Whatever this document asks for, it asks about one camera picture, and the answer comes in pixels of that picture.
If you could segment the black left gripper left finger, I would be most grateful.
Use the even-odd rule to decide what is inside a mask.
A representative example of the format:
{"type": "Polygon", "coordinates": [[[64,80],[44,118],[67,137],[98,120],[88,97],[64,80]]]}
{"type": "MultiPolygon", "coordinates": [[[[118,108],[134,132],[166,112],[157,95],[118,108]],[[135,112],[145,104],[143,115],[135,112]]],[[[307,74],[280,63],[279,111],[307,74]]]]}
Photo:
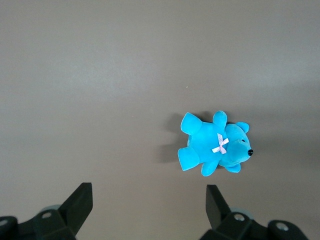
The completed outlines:
{"type": "Polygon", "coordinates": [[[75,240],[93,209],[92,183],[83,182],[57,209],[46,209],[28,221],[0,218],[2,240],[75,240]]]}

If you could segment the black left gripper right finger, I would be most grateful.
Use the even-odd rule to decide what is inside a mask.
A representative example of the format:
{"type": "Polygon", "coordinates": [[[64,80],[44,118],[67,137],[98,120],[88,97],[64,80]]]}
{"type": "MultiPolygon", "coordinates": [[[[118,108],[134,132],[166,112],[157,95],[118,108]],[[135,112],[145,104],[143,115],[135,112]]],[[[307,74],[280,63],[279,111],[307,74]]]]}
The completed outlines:
{"type": "Polygon", "coordinates": [[[272,220],[262,226],[247,214],[232,211],[216,185],[206,186],[205,210],[211,226],[202,240],[305,240],[295,224],[272,220]]]}

